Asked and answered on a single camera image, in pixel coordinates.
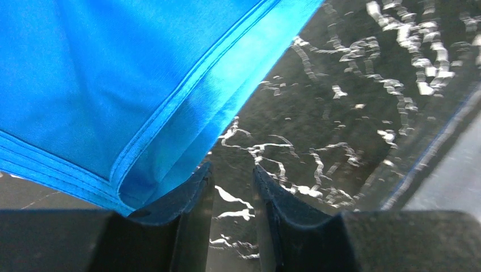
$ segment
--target dark countertop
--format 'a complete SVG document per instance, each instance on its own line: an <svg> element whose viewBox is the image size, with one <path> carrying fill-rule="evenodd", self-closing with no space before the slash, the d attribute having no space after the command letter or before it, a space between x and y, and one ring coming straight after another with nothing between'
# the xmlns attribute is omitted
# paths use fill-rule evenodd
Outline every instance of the dark countertop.
<svg viewBox="0 0 481 272"><path fill-rule="evenodd" d="M260 270L255 163L330 214L401 209L475 118L479 2L392 2L326 1L206 157L207 271ZM95 209L7 174L0 192L3 208Z"/></svg>

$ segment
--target light blue fabric underside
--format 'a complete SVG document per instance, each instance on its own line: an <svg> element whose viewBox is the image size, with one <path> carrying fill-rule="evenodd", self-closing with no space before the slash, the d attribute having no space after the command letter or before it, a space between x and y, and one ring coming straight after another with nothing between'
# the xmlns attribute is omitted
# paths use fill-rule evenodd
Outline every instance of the light blue fabric underside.
<svg viewBox="0 0 481 272"><path fill-rule="evenodd" d="M321 3L2 1L0 169L124 215L155 201Z"/></svg>

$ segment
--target black marble surface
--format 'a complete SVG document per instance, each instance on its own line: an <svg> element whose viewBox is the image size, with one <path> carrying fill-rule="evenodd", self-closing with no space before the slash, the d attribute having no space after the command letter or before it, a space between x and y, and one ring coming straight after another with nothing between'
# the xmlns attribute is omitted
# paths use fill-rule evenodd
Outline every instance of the black marble surface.
<svg viewBox="0 0 481 272"><path fill-rule="evenodd" d="M206 157L218 193L207 271L260 270L255 163L330 214L400 209L479 111L480 7L327 0ZM6 208L95 208L7 174L0 192Z"/></svg>

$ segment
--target blue fabric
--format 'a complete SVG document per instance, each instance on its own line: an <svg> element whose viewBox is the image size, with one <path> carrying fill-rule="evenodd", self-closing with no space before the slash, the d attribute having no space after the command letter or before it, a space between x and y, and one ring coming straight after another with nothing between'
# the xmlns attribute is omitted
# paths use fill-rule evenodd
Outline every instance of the blue fabric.
<svg viewBox="0 0 481 272"><path fill-rule="evenodd" d="M0 169L125 215L147 205L321 3L0 1Z"/></svg>

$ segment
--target black and white marble pattern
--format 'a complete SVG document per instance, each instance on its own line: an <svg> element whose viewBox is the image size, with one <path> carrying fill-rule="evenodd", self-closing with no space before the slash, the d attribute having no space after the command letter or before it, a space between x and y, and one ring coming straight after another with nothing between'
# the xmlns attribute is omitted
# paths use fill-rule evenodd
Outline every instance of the black and white marble pattern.
<svg viewBox="0 0 481 272"><path fill-rule="evenodd" d="M217 189L207 271L260 270L255 164L330 214L400 208L452 131L479 108L480 7L327 0L206 157ZM459 115L463 101L471 110ZM440 134L445 128L452 131ZM3 207L88 206L13 181L0 177Z"/></svg>

